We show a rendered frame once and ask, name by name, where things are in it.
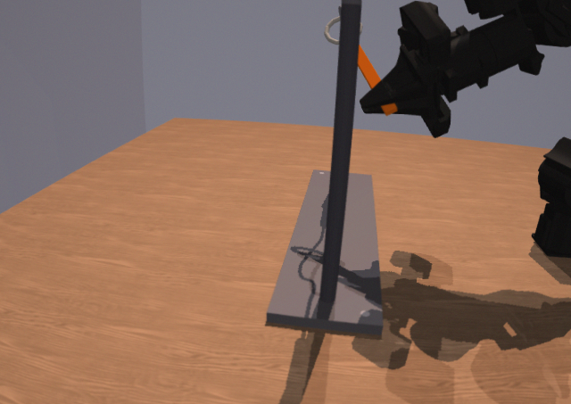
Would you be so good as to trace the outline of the grey ring with orange handle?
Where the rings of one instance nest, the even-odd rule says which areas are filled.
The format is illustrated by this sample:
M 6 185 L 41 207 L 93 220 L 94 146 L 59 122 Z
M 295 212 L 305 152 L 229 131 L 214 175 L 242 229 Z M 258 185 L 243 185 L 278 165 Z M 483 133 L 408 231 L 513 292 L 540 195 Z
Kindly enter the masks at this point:
M 327 41 L 335 44 L 335 45 L 339 45 L 339 40 L 335 40 L 333 38 L 331 38 L 331 36 L 329 35 L 329 29 L 332 27 L 332 25 L 334 23 L 337 23 L 340 20 L 340 16 L 337 18 L 332 19 L 326 26 L 325 28 L 325 37 L 327 39 Z M 363 25 L 362 23 L 360 23 L 360 34 L 362 32 L 362 28 Z M 381 81 L 380 77 L 378 76 L 377 72 L 375 71 L 374 67 L 372 66 L 370 60 L 368 59 L 368 57 L 366 56 L 366 54 L 364 53 L 364 51 L 362 50 L 362 48 L 359 46 L 359 62 L 358 62 L 358 66 L 360 68 L 361 73 L 363 74 L 363 76 L 365 77 L 365 79 L 367 80 L 370 88 L 372 89 L 377 83 L 379 83 Z M 385 115 L 389 116 L 392 113 L 395 113 L 398 111 L 398 108 L 396 106 L 395 103 L 390 103 L 384 106 L 381 106 Z

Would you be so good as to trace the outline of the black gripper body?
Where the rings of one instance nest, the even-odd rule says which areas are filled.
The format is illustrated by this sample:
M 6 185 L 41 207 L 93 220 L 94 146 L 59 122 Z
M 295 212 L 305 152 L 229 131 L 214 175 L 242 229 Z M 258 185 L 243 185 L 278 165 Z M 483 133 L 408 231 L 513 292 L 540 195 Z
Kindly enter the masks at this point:
M 497 60 L 491 43 L 479 29 L 468 31 L 464 25 L 456 28 L 458 37 L 451 39 L 451 30 L 429 3 L 411 2 L 400 7 L 401 23 L 405 29 L 416 30 L 417 51 L 409 51 L 426 76 L 431 118 L 421 116 L 432 137 L 449 132 L 451 111 L 448 102 L 457 100 L 457 93 L 477 84 L 488 86 L 488 78 L 496 74 Z

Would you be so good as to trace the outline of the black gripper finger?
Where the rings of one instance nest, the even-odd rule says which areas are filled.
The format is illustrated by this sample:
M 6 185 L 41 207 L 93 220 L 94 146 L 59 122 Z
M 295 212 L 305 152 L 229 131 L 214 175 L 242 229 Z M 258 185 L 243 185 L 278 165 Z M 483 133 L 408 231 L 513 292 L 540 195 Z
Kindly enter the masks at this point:
M 426 119 L 431 118 L 430 106 L 426 101 L 425 97 L 421 97 L 414 100 L 407 100 L 404 102 L 396 103 L 398 111 L 392 114 L 409 114 L 416 116 L 424 116 Z M 381 106 L 373 108 L 361 109 L 364 113 L 384 113 Z
M 404 45 L 395 67 L 361 99 L 363 109 L 429 96 L 426 76 Z

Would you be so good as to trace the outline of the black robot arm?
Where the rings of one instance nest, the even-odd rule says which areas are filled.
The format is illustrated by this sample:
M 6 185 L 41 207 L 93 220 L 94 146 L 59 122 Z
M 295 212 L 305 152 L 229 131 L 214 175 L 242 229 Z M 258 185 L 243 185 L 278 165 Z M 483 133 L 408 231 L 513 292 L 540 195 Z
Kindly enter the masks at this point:
M 571 46 L 571 0 L 465 0 L 468 13 L 481 20 L 504 15 L 479 29 L 492 45 L 497 73 L 518 64 L 525 73 L 539 75 L 542 60 L 536 45 Z M 408 51 L 418 49 L 416 30 L 397 31 Z M 544 213 L 532 238 L 549 257 L 571 258 L 571 139 L 558 140 L 543 155 L 538 171 Z

